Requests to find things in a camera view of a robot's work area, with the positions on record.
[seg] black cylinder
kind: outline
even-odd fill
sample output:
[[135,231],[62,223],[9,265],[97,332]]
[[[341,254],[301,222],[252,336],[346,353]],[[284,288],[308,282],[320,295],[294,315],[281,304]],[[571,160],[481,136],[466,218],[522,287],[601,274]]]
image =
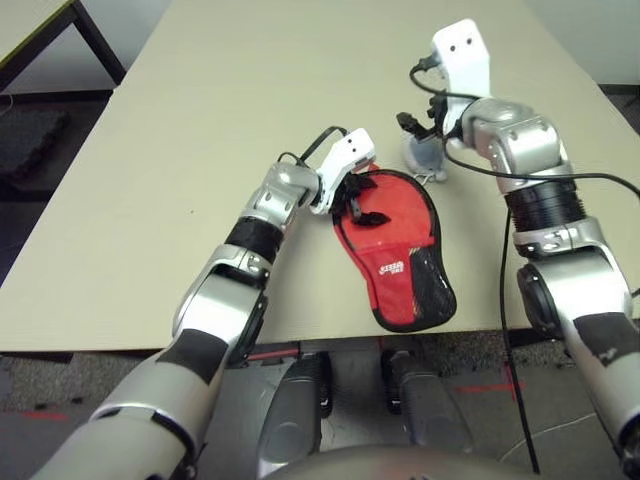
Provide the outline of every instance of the black cylinder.
[[505,196],[518,232],[541,230],[586,218],[573,180],[544,182]]
[[253,217],[241,217],[225,243],[246,248],[273,263],[280,249],[284,234],[269,222]]

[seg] table leg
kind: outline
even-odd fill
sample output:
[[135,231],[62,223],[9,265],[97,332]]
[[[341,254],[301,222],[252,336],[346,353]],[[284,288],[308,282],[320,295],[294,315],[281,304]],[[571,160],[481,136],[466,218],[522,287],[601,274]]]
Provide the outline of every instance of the table leg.
[[0,67],[0,91],[13,82],[75,19],[76,14],[66,8],[39,29],[24,45],[18,47]]
[[122,63],[120,63],[120,60],[118,60],[118,57],[116,57],[116,54],[113,53],[113,50],[102,36],[102,33],[100,33],[98,26],[89,16],[89,13],[80,0],[73,2],[70,8],[76,14],[76,19],[73,24],[78,29],[78,32],[80,32],[80,35],[82,35],[82,38],[87,42],[87,45],[89,45],[95,56],[98,57],[98,60],[100,60],[100,63],[102,63],[116,85],[120,85],[126,70],[122,66]]

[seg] wire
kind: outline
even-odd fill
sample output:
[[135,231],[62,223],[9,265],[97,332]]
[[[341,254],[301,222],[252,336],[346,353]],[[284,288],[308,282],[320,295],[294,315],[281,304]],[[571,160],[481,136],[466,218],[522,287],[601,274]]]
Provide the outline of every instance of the wire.
[[433,95],[442,95],[443,97],[452,97],[452,98],[466,98],[468,100],[478,100],[480,98],[477,95],[471,95],[468,93],[454,93],[454,92],[447,92],[446,90],[437,90],[433,87],[425,85],[424,83],[422,83],[420,80],[416,78],[416,73],[419,73],[419,72],[426,73],[434,66],[435,65],[424,66],[419,63],[409,71],[409,78],[411,79],[413,84],[416,87],[418,87],[420,90],[424,90],[425,92],[429,92]]
[[3,117],[11,111],[13,108],[13,95],[9,94],[9,106],[0,112],[0,117]]
[[25,244],[25,242],[14,243],[13,245],[9,245],[8,247],[0,248],[0,253],[8,252],[9,250],[13,250],[14,248],[20,248]]
[[[571,427],[573,425],[577,425],[580,422],[584,422],[585,420],[588,420],[590,418],[594,418],[596,416],[595,413],[589,413],[587,415],[584,415],[580,418],[576,418],[575,420],[571,420],[570,422],[566,422],[566,423],[561,423],[559,425],[555,425],[553,427],[549,427],[549,428],[545,428],[544,430],[540,430],[539,432],[536,432],[532,435],[532,438],[538,438],[542,435],[544,435],[545,433],[549,433],[549,432],[554,432],[556,430],[560,430],[562,428],[566,428],[566,427]],[[516,443],[513,447],[511,447],[509,450],[507,450],[507,453],[505,453],[502,457],[500,457],[500,460],[498,460],[500,463],[504,462],[507,458],[509,458],[516,450],[518,450],[522,445],[524,445],[525,440],[522,439],[520,440],[518,443]]]
[[538,465],[538,457],[536,455],[535,447],[533,446],[533,439],[531,438],[531,430],[529,429],[529,422],[527,421],[527,412],[524,408],[524,400],[522,399],[522,390],[520,389],[520,381],[518,380],[518,372],[516,370],[516,364],[513,360],[513,350],[511,348],[511,341],[509,340],[509,331],[507,329],[507,315],[504,305],[504,279],[505,271],[507,267],[507,251],[509,247],[509,229],[511,227],[511,211],[507,211],[507,220],[504,227],[504,240],[502,243],[502,259],[500,261],[500,323],[502,324],[502,340],[504,341],[504,349],[507,354],[507,364],[509,365],[509,371],[511,372],[511,382],[513,383],[513,391],[516,394],[516,402],[518,403],[518,412],[520,413],[520,423],[522,423],[522,431],[524,432],[525,442],[527,449],[529,450],[529,458],[531,460],[531,469],[533,473],[540,473],[540,466]]
[[442,138],[442,150],[444,152],[445,157],[453,164],[466,168],[467,170],[471,170],[473,172],[482,173],[483,175],[490,175],[492,177],[500,177],[500,178],[513,178],[516,180],[544,180],[550,182],[559,182],[563,180],[580,180],[580,179],[603,179],[610,180],[619,185],[622,185],[625,188],[631,190],[635,196],[640,200],[640,189],[636,187],[633,183],[625,180],[624,178],[617,177],[610,173],[571,173],[567,175],[520,175],[520,174],[512,174],[512,173],[503,173],[503,172],[494,172],[493,170],[486,170],[484,168],[476,167],[474,165],[470,165],[465,163],[457,158],[454,158],[449,154],[447,150],[447,145],[449,144],[449,139],[452,136],[447,135]]
[[247,361],[268,360],[270,358],[297,357],[300,355],[299,348],[289,348],[287,350],[277,350],[275,352],[252,353],[247,357]]
[[306,160],[313,154],[313,152],[315,152],[318,149],[320,145],[322,145],[322,143],[327,138],[331,136],[333,132],[340,132],[343,137],[346,137],[349,134],[349,131],[344,127],[336,127],[336,126],[327,127],[324,130],[324,132],[318,135],[318,137],[311,143],[311,145],[307,147],[307,149],[304,151],[302,155],[298,156],[292,152],[282,152],[278,156],[278,160],[276,161],[280,162],[285,156],[289,156],[296,161],[296,165],[298,165],[299,167],[308,167]]
[[278,156],[278,160],[276,160],[276,162],[281,162],[282,159],[286,156],[292,157],[296,161],[296,165],[303,165],[302,160],[300,160],[300,157],[297,156],[295,153],[291,153],[291,152],[282,152]]
[[343,137],[346,137],[349,134],[348,130],[346,128],[343,128],[343,127],[336,127],[336,126],[327,127],[325,129],[325,131],[322,132],[320,135],[318,135],[318,138],[316,138],[311,143],[311,145],[309,145],[309,147],[307,147],[307,149],[304,151],[304,153],[302,155],[300,155],[300,160],[302,161],[302,163],[304,163],[306,165],[307,158],[309,158],[311,156],[311,154],[313,154],[313,152],[315,152],[318,149],[318,147],[320,145],[322,145],[322,143],[327,138],[329,138],[329,136],[333,132],[340,132]]

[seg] robotic hand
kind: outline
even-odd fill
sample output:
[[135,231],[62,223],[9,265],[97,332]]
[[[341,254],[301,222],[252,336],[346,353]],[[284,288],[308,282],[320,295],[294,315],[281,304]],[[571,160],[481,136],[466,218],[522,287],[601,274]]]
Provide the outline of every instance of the robotic hand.
[[[516,249],[528,260],[517,280],[529,321],[564,341],[623,470],[640,478],[640,382],[632,380],[640,372],[640,336],[631,294],[598,220],[576,194],[558,132],[529,107],[488,98],[489,54],[473,21],[439,31],[433,49],[411,78],[436,94],[429,111],[434,133],[446,155],[451,140],[491,163]],[[448,91],[415,78],[434,67]]]
[[188,290],[172,343],[132,371],[34,478],[194,478],[223,371],[247,355],[260,331],[287,228],[300,209],[328,213],[343,178],[374,155],[360,128],[336,142],[317,171],[272,165]]

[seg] wall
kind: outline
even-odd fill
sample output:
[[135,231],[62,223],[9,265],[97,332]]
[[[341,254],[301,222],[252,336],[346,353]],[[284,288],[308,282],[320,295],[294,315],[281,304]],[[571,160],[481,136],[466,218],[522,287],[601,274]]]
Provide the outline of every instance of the wall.
[[[640,0],[525,2],[596,82],[640,84]],[[125,68],[129,68],[171,0],[83,0],[83,3]],[[80,35],[69,28],[7,91],[112,87],[111,79]]]
[[525,0],[597,83],[640,84],[640,0]]
[[[82,3],[128,69],[171,0],[82,0]],[[6,92],[97,90],[113,86],[100,62],[71,26],[9,85]]]

